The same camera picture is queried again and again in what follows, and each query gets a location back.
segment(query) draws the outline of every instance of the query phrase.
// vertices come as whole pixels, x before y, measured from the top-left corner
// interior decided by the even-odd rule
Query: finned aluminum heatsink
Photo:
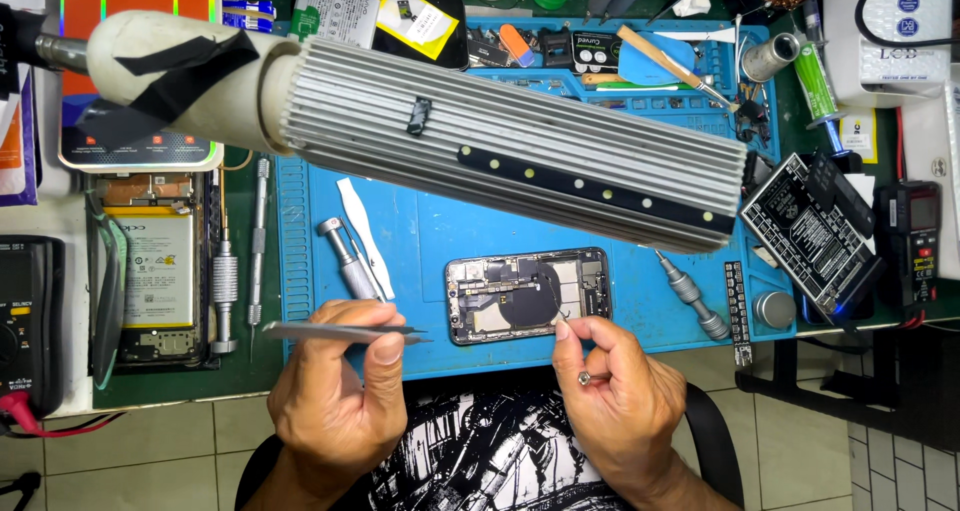
[[[379,51],[303,46],[280,133],[306,161],[675,253],[715,251],[733,232],[738,141]]]

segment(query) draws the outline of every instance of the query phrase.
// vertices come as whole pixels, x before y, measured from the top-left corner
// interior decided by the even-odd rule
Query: person
[[[405,321],[393,304],[372,299],[331,300],[310,317]],[[588,340],[596,346],[584,357]],[[276,433],[250,457],[237,509],[738,508],[671,446],[685,411],[684,377],[610,321],[557,322],[553,389],[534,372],[497,382],[495,373],[453,376],[432,380],[422,389],[428,396],[409,403],[402,334],[367,347],[363,384],[344,358],[349,346],[296,345],[267,399]],[[582,371],[611,377],[581,385]],[[443,382],[493,389],[445,392]]]

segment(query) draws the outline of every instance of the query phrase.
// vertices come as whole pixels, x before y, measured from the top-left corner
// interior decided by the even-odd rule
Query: black multimeter
[[[64,259],[60,239],[0,235],[0,397],[26,391],[37,418],[64,399]]]
[[[916,308],[936,301],[940,185],[902,181],[876,191],[876,249],[887,260],[878,294],[883,303]]]

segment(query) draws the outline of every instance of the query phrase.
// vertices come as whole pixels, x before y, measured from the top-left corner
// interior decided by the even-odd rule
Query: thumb
[[[366,349],[363,364],[364,409],[384,436],[393,438],[407,425],[403,403],[403,335],[388,333]]]
[[[587,370],[584,364],[584,348],[580,345],[580,338],[570,329],[566,321],[557,321],[557,342],[553,346],[553,370],[557,373],[559,391],[564,400],[579,391],[582,385],[577,380],[582,371]]]

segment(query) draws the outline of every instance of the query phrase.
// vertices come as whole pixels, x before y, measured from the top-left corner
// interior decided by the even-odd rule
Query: white pry tool
[[[360,237],[366,251],[366,261],[369,263],[373,276],[383,289],[383,294],[388,300],[396,297],[394,288],[390,285],[390,272],[387,271],[387,264],[377,249],[377,243],[374,241],[374,235],[370,231],[370,220],[367,218],[367,209],[363,206],[363,201],[357,196],[354,190],[354,184],[349,177],[344,177],[337,181],[337,187],[340,189],[340,198],[343,200],[343,211],[346,212],[346,219],[353,225],[353,229]]]

